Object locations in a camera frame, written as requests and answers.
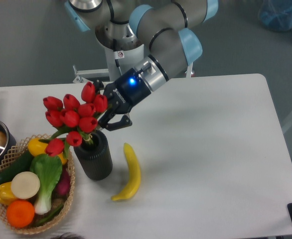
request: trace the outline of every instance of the black vase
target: black vase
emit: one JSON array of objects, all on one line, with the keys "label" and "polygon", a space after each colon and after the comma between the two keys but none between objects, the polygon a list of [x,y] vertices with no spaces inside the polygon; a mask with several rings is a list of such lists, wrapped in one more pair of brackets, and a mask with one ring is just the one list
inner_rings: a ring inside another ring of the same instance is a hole
[{"label": "black vase", "polygon": [[82,142],[74,147],[85,174],[93,180],[102,180],[110,175],[113,169],[110,149],[106,136],[99,130],[92,133],[93,146]]}]

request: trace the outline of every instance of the purple vegetable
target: purple vegetable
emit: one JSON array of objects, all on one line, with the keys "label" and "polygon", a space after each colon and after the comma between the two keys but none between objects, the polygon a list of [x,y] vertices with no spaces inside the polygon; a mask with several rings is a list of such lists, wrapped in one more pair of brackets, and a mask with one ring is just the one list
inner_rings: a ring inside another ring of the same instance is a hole
[{"label": "purple vegetable", "polygon": [[59,182],[57,183],[55,187],[55,191],[61,195],[61,196],[66,196],[71,188],[71,178],[68,172],[66,171],[66,168],[63,167],[62,174],[60,177]]}]

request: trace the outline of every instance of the woven basket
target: woven basket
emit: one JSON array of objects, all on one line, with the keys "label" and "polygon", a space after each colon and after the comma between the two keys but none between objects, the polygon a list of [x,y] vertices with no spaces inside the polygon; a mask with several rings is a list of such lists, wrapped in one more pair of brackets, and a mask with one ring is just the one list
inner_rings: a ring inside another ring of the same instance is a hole
[{"label": "woven basket", "polygon": [[[9,167],[24,151],[27,149],[27,144],[32,138],[49,138],[47,134],[44,135],[32,135],[31,137],[28,137],[24,140],[21,140],[19,144],[16,146],[13,146],[7,154],[4,156],[4,159],[2,160],[2,164],[0,166],[0,172],[2,172],[5,168]],[[0,203],[0,219],[1,221],[12,231],[18,233],[18,234],[25,234],[25,235],[31,235],[36,233],[41,233],[46,231],[47,229],[57,225],[67,214],[69,211],[72,201],[73,201],[73,193],[74,193],[74,187],[75,187],[75,170],[74,170],[74,163],[71,152],[69,152],[68,162],[67,162],[67,171],[71,177],[71,189],[67,196],[59,196],[55,192],[52,193],[52,208],[51,210],[54,210],[57,206],[59,206],[61,203],[64,203],[63,209],[60,211],[60,213],[55,216],[51,221],[45,223],[42,226],[39,227],[32,227],[33,223],[36,223],[38,220],[45,217],[47,214],[44,215],[37,215],[35,214],[35,217],[33,219],[33,222],[30,224],[30,226],[27,226],[25,228],[15,228],[12,227],[6,219],[6,209],[7,206]]]}]

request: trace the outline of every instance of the yellow banana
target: yellow banana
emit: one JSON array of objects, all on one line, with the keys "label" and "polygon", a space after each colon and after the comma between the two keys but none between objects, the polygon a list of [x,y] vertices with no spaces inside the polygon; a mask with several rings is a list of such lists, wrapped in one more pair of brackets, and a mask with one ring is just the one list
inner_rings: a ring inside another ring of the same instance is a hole
[{"label": "yellow banana", "polygon": [[130,172],[130,179],[119,194],[111,197],[113,201],[130,199],[136,194],[141,184],[140,164],[133,148],[128,143],[124,143],[124,154],[126,157],[128,170]]}]

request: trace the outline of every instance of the green vegetable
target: green vegetable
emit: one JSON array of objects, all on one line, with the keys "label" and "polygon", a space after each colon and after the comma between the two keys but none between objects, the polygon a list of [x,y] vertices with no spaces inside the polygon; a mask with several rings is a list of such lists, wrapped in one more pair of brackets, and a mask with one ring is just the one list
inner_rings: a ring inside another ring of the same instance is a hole
[{"label": "green vegetable", "polygon": [[17,174],[28,171],[33,158],[28,150],[21,154],[8,168],[0,173],[0,185],[11,182]]},{"label": "green vegetable", "polygon": [[55,208],[47,217],[42,218],[41,220],[37,221],[36,223],[33,224],[34,227],[39,227],[49,221],[51,221],[56,215],[60,213],[60,211],[63,209],[64,204],[60,204]]},{"label": "green vegetable", "polygon": [[50,157],[47,154],[36,156],[30,167],[40,179],[40,189],[34,203],[36,214],[45,214],[51,210],[51,196],[62,173],[62,162],[58,156]]}]

